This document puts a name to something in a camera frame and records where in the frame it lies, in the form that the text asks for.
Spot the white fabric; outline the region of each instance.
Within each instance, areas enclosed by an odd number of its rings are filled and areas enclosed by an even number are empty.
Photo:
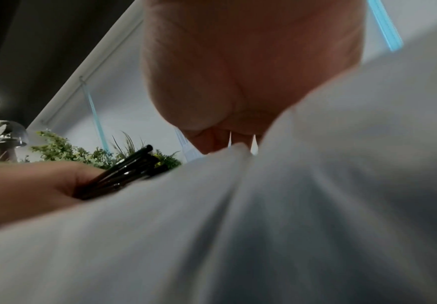
[[[437,303],[437,32],[243,146],[0,231],[0,303]]]

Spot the dark ceiling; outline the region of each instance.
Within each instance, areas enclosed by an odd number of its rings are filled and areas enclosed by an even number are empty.
[[[134,0],[0,0],[0,119],[25,126]]]

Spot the clear glass lamp shade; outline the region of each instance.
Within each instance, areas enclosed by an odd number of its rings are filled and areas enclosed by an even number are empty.
[[[29,143],[29,136],[23,125],[15,121],[0,120],[0,127],[3,125],[6,125],[6,128],[0,135],[1,148],[18,148],[26,146]]]

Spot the skin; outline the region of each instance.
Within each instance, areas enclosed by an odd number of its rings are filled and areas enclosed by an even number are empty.
[[[363,0],[145,0],[152,101],[204,154],[260,139],[362,57]]]
[[[100,173],[77,162],[0,164],[0,226],[80,204],[76,188]]]

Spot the bundle of black sticks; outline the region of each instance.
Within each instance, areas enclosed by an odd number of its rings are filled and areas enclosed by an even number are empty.
[[[109,170],[97,176],[88,185],[77,190],[74,197],[91,200],[115,193],[130,183],[145,180],[168,171],[166,165],[158,165],[160,160],[151,155],[153,147],[147,145],[121,160]]]

